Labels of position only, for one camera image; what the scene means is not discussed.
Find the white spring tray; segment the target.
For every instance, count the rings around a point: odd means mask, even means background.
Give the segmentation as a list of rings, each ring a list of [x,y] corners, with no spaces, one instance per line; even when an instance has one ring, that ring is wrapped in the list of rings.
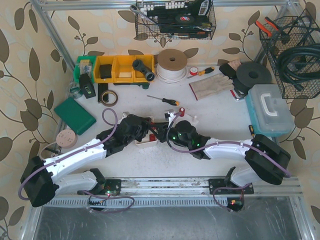
[[[150,141],[150,134],[152,134],[152,132],[149,130],[141,141],[137,141],[137,140],[134,141],[135,145],[140,149],[156,146],[159,140],[156,139],[155,141]]]

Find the large red spring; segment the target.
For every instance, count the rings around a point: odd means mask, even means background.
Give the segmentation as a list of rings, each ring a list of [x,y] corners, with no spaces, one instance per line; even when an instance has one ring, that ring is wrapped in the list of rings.
[[[179,109],[179,112],[180,112],[180,115],[179,115],[180,117],[183,117],[185,115],[185,109],[183,107]]]
[[[154,134],[149,135],[149,141],[154,142],[156,140],[156,136]]]

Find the black orange screwdriver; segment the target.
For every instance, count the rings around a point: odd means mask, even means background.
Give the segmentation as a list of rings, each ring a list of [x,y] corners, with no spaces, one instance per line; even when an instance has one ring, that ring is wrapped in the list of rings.
[[[157,99],[157,100],[161,100],[163,103],[167,103],[171,106],[179,106],[180,103],[176,100],[173,100],[173,99],[167,99],[167,98],[159,98],[159,97],[155,97],[155,96],[150,96],[150,95],[147,95],[147,97],[149,98],[153,98],[153,99]]]

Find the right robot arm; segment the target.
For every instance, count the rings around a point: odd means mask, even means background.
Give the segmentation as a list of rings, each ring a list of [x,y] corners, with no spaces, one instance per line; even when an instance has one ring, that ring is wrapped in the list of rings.
[[[281,185],[284,178],[290,178],[287,167],[291,156],[274,141],[262,134],[242,141],[218,140],[197,133],[190,122],[182,120],[177,124],[151,123],[150,130],[162,143],[179,153],[190,154],[196,159],[229,159],[238,162],[232,166],[224,179],[224,187],[244,187],[264,181]]]

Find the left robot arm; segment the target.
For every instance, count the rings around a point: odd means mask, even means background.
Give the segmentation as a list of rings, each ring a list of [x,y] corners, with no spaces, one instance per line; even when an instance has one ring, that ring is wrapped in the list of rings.
[[[103,178],[100,172],[73,172],[90,162],[121,152],[133,141],[140,142],[147,135],[151,122],[150,117],[129,114],[113,128],[102,131],[88,143],[67,153],[47,159],[40,156],[29,159],[20,178],[18,196],[25,192],[24,200],[37,208],[57,195],[99,189]]]

